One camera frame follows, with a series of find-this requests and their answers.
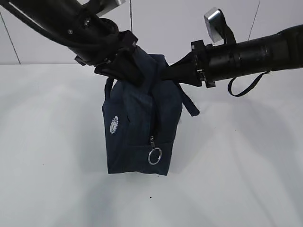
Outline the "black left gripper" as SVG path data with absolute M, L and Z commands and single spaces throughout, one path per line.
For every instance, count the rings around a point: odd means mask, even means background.
M 142 85 L 145 77 L 136 62 L 138 38 L 130 31 L 120 31 L 107 18 L 79 17 L 68 24 L 68 40 L 75 61 L 96 66 L 95 74 L 104 75 L 132 85 Z

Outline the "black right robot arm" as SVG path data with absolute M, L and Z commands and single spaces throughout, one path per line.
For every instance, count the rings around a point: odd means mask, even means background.
M 220 80 L 302 66 L 303 27 L 299 25 L 241 43 L 213 46 L 195 41 L 191 52 L 165 68 L 160 78 L 211 88 Z

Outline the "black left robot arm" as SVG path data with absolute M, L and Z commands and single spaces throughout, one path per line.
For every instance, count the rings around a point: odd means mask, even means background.
M 140 86 L 144 77 L 134 60 L 138 38 L 120 31 L 104 15 L 123 0 L 2 0 L 1 6 L 45 38 L 76 54 L 82 66 L 94 66 L 103 74 Z

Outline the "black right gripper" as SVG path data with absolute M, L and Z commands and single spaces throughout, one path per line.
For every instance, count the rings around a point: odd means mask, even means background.
M 191 51 L 160 73 L 162 80 L 172 80 L 195 87 L 205 82 L 215 87 L 220 80 L 270 72 L 270 54 L 264 45 L 251 43 L 205 45 L 203 40 L 191 43 Z

